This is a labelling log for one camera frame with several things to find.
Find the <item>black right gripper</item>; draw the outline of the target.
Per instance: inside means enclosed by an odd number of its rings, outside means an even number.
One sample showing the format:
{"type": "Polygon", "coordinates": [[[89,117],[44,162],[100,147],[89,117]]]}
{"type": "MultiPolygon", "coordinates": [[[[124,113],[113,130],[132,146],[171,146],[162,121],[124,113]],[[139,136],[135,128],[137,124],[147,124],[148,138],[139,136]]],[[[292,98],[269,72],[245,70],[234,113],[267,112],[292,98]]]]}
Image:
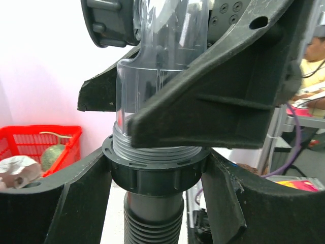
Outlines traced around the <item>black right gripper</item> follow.
{"type": "Polygon", "coordinates": [[[208,48],[238,22],[249,3],[250,0],[209,1],[208,48]]]}

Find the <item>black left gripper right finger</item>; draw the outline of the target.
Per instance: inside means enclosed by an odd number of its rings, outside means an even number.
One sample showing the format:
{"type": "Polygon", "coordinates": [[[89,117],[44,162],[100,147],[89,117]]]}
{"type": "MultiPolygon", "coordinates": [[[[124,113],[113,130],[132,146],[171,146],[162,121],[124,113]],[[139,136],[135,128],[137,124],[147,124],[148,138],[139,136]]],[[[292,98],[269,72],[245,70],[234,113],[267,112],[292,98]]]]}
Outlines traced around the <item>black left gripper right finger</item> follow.
{"type": "Polygon", "coordinates": [[[324,191],[280,185],[215,151],[202,185],[214,243],[324,243],[324,191]]]}

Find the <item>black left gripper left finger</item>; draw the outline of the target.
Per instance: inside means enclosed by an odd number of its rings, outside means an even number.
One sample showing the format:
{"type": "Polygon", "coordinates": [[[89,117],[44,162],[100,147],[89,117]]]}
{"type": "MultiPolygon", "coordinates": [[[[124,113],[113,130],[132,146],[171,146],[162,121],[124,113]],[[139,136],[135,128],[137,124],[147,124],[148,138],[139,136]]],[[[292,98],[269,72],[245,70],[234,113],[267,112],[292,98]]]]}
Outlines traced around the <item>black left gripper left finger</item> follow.
{"type": "Polygon", "coordinates": [[[1,191],[1,243],[100,243],[111,180],[98,148],[26,188],[1,191]]]}

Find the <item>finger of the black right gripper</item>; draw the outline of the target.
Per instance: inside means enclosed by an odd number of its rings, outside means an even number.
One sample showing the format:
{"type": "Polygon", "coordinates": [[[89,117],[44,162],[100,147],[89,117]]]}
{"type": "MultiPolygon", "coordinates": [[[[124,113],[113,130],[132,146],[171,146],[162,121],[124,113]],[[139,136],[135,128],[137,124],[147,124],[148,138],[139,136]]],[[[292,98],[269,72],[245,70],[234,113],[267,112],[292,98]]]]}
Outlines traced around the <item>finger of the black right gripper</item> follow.
{"type": "Polygon", "coordinates": [[[135,148],[262,147],[276,106],[301,85],[312,1],[250,1],[237,23],[127,124],[135,148]]]}
{"type": "Polygon", "coordinates": [[[115,62],[103,72],[83,82],[78,94],[78,111],[116,111],[117,64],[118,62],[115,62]]]}

